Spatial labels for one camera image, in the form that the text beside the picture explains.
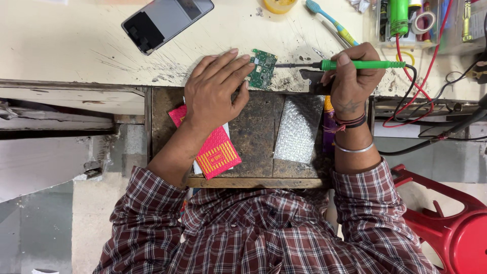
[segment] red stool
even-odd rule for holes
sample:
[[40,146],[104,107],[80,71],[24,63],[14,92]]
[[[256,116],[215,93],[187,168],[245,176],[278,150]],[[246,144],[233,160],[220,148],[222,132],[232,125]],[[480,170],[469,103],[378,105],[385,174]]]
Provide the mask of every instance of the red stool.
[[424,208],[422,213],[407,210],[406,224],[436,251],[443,263],[442,274],[487,273],[487,206],[459,190],[406,170],[403,164],[392,168],[399,177],[396,187],[414,181],[463,203],[458,214],[445,217],[437,201],[436,212]]

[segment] checkered shirt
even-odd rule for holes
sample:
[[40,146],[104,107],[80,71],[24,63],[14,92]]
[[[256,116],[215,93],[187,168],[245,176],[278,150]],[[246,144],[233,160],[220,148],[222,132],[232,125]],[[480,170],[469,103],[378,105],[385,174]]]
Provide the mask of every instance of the checkered shirt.
[[179,222],[188,190],[134,167],[94,274],[438,273],[402,218],[406,207],[385,160],[332,176],[343,240],[304,195],[287,189],[201,189]]

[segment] bubble wrap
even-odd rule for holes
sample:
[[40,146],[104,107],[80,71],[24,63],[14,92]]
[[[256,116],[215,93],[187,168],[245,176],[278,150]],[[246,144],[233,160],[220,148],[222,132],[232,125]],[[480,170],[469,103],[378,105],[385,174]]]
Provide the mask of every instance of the bubble wrap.
[[323,111],[324,96],[287,96],[274,159],[309,164]]

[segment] green soldering iron handle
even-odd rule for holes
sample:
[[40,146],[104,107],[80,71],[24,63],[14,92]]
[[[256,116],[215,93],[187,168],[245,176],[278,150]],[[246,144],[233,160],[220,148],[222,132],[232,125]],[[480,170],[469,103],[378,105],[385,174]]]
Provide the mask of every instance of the green soldering iron handle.
[[397,33],[403,36],[408,32],[408,6],[409,0],[390,0],[387,5],[387,14],[391,23],[391,37]]
[[[359,61],[352,60],[356,69],[366,69],[366,68],[403,68],[406,62],[391,62],[391,61]],[[331,60],[321,61],[321,70],[335,70],[337,69],[337,62]]]

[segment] yellow container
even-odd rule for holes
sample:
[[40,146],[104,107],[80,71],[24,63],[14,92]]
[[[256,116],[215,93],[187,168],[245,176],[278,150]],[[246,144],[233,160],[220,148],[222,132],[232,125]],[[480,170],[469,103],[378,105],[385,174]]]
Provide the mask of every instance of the yellow container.
[[264,0],[265,7],[275,14],[288,12],[297,2],[298,0]]

